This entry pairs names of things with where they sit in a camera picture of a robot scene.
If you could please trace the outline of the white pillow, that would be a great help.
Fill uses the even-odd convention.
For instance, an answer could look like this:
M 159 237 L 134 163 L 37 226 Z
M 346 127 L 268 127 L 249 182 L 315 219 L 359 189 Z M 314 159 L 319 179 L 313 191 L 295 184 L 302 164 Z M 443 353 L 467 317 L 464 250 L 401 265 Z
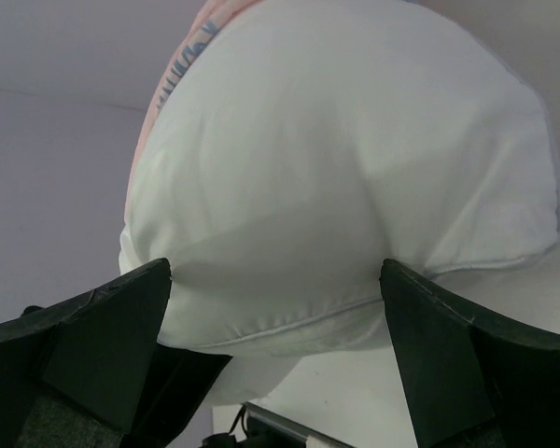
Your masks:
M 560 162 L 539 95 L 404 1 L 257 1 L 178 83 L 120 235 L 168 259 L 159 343 L 230 363 L 205 397 L 272 392 L 304 357 L 388 345 L 396 259 L 560 332 Z

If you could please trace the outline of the blue and pink printed pillowcase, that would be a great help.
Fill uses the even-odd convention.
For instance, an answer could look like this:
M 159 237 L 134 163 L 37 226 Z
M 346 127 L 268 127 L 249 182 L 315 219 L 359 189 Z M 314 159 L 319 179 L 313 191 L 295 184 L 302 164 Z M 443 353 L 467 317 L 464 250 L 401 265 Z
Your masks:
M 182 80 L 192 64 L 203 53 L 210 42 L 229 22 L 234 20 L 243 11 L 254 6 L 256 3 L 256 0 L 207 0 L 198 12 L 188 34 L 175 50 L 175 53 L 168 62 L 151 98 L 141 132 L 137 140 L 127 186 L 124 207 L 124 222 L 127 222 L 127 218 L 131 210 L 130 197 L 134 172 L 147 143 L 148 136 L 161 110 L 165 106 L 169 97 L 172 95 L 178 83 Z

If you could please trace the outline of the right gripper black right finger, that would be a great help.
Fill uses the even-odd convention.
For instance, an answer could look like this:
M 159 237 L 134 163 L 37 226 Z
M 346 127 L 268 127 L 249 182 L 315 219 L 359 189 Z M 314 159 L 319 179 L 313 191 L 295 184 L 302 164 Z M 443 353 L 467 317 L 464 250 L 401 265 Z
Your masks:
M 385 318 L 421 447 L 560 447 L 560 335 L 385 260 Z

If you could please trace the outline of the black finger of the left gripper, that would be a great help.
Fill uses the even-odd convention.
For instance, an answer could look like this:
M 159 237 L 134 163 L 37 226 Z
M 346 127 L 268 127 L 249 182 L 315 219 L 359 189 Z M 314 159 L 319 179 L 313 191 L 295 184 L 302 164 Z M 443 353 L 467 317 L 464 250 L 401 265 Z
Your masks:
M 127 448 L 166 447 L 188 426 L 230 356 L 157 345 L 133 420 L 120 443 Z

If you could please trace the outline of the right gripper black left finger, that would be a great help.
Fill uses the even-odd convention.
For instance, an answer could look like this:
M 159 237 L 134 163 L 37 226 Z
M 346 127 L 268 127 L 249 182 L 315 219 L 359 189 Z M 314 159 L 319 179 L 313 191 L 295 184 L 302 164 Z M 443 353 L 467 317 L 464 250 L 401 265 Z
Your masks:
M 0 447 L 117 447 L 170 296 L 166 259 L 0 324 Z

